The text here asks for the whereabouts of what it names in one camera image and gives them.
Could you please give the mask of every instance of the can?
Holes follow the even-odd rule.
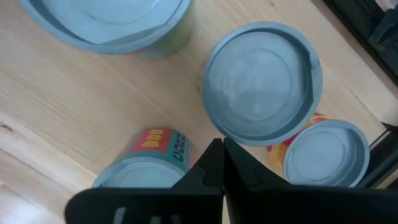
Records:
[[[193,0],[20,2],[54,37],[98,54],[168,57],[188,42],[193,30]]]
[[[201,93],[222,134],[249,146],[277,144],[298,133],[314,114],[322,94],[320,61],[294,28],[248,24],[213,49]]]
[[[290,139],[267,146],[269,165],[292,184],[355,187],[369,165],[365,135],[353,124],[315,113]]]
[[[193,165],[194,147],[180,132],[151,128],[136,134],[93,187],[171,188]]]

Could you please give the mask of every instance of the plastic lid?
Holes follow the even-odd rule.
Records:
[[[280,143],[299,132],[321,93],[317,53],[302,34],[275,22],[249,24],[225,37],[202,86],[215,126],[252,146]]]
[[[292,184],[354,187],[362,179],[370,150],[364,134],[346,121],[322,121],[302,131],[284,159]]]
[[[43,0],[68,30],[102,44],[164,25],[182,0]]]
[[[166,162],[156,162],[157,159],[145,160],[133,158],[121,170],[105,177],[102,187],[126,188],[171,188],[182,177],[183,172]]]

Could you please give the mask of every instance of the container rim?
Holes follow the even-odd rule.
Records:
[[[311,68],[311,79],[312,79],[312,85],[313,89],[315,92],[321,93],[322,92],[322,69],[320,66],[320,61],[318,58],[317,51],[314,49],[313,45],[310,43],[310,41],[299,31],[294,29],[291,26],[281,24],[279,22],[255,22],[252,24],[247,24],[245,26],[239,27],[232,32],[230,32],[227,36],[222,38],[222,40],[216,45],[216,47],[213,49],[213,51],[210,54],[210,57],[205,65],[205,75],[203,77],[202,83],[201,83],[201,96],[203,99],[203,104],[205,107],[205,111],[210,118],[211,122],[216,126],[217,130],[221,133],[224,134],[227,137],[231,137],[233,139],[236,139],[239,143],[248,145],[248,146],[256,146],[256,147],[262,147],[262,146],[268,146],[268,145],[273,145],[273,144],[278,144],[280,142],[285,141],[288,138],[291,138],[294,134],[297,134],[301,129],[304,128],[304,126],[307,124],[307,122],[310,120],[312,115],[314,114],[322,94],[314,94],[313,95],[313,103],[311,107],[309,107],[308,111],[306,112],[306,115],[303,117],[301,122],[299,122],[296,127],[291,129],[289,132],[285,133],[284,135],[281,135],[275,139],[267,139],[263,141],[258,141],[258,140],[253,140],[250,139],[250,137],[253,136],[248,136],[248,138],[242,138],[239,136],[234,135],[233,133],[229,132],[226,128],[223,127],[222,124],[220,124],[218,121],[215,120],[214,116],[212,115],[212,109],[210,108],[209,104],[206,102],[206,98],[209,98],[207,96],[208,94],[208,88],[206,83],[206,77],[210,73],[210,68],[217,57],[218,53],[220,50],[232,39],[244,35],[250,32],[264,32],[265,30],[277,30],[281,31],[287,35],[290,35],[291,37],[295,38],[299,43],[302,44],[302,47],[307,51],[309,61],[310,61],[310,68]]]
[[[123,170],[125,167],[135,163],[135,162],[148,162],[154,163],[158,165],[165,166],[166,169],[170,169],[175,171],[176,173],[180,174],[183,177],[186,173],[177,167],[174,164],[171,164],[167,161],[163,161],[162,159],[157,159],[153,157],[130,157],[128,159],[122,159],[110,166],[107,166],[94,180],[92,187],[101,187],[108,179],[112,176],[116,175],[118,172]]]
[[[292,152],[294,146],[297,144],[297,142],[299,141],[299,139],[309,133],[310,131],[312,131],[314,128],[318,127],[318,126],[324,126],[324,125],[329,125],[331,127],[336,127],[336,128],[341,128],[341,129],[350,129],[352,131],[354,131],[354,133],[360,138],[362,145],[360,145],[361,149],[359,150],[363,150],[364,151],[364,161],[363,161],[363,166],[362,169],[360,171],[360,173],[358,174],[358,176],[353,180],[353,182],[349,185],[349,187],[355,187],[356,185],[358,185],[359,181],[361,181],[361,179],[364,177],[366,170],[368,169],[368,165],[369,165],[369,160],[370,160],[370,150],[368,148],[368,140],[366,140],[366,136],[364,135],[364,133],[357,128],[355,125],[347,122],[347,121],[342,121],[342,120],[338,120],[338,119],[329,119],[326,121],[321,121],[318,123],[315,123],[311,126],[309,126],[308,128],[304,129],[302,132],[300,132],[297,137],[292,141],[291,145],[289,146],[289,148],[286,151],[285,154],[285,158],[284,158],[284,163],[282,166],[283,169],[283,175],[284,178],[288,181],[290,181],[289,176],[287,175],[287,163],[288,163],[288,155]]]
[[[56,27],[52,22],[49,22],[48,19],[46,19],[41,12],[36,9],[39,4],[43,4],[42,2],[35,0],[20,0],[20,4],[23,10],[30,16],[30,18],[52,36],[54,36],[58,40],[61,40],[65,44],[96,54],[126,54],[152,45],[159,39],[163,38],[166,34],[168,34],[168,32],[178,24],[179,20],[184,16],[185,12],[191,6],[191,3],[192,0],[181,1],[174,15],[170,18],[169,21],[167,21],[167,23],[171,24],[171,26],[161,26],[158,30],[153,31],[151,35],[148,35],[138,40],[133,40],[132,42],[107,45],[106,43],[92,44],[88,41],[85,41],[79,36],[70,32],[58,21],[57,22],[59,23],[59,26],[64,30]]]

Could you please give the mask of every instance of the black plastic part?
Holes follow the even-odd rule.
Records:
[[[224,146],[214,139],[191,170],[171,189],[88,189],[65,208],[72,224],[221,223]]]
[[[394,180],[387,189],[398,190],[398,179]]]
[[[375,0],[323,1],[398,85],[398,8],[383,12]]]
[[[89,189],[65,219],[86,223],[398,222],[398,192],[291,185],[231,139],[215,139],[171,189]]]
[[[398,128],[384,125],[387,131],[371,145],[369,167],[357,187],[375,189],[398,169]]]

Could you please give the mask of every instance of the table surface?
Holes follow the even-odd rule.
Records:
[[[393,9],[398,4],[398,0],[375,0],[375,1],[384,11],[388,9]]]
[[[398,123],[395,87],[321,1],[201,0],[187,46],[164,60],[96,55],[61,43],[17,1],[0,3],[0,219],[61,223],[67,200],[90,187],[129,138],[167,126],[186,134],[196,157],[221,134],[200,95],[212,48],[256,21],[290,24],[318,51],[318,112],[357,125],[369,142]],[[247,147],[261,162],[264,149]]]

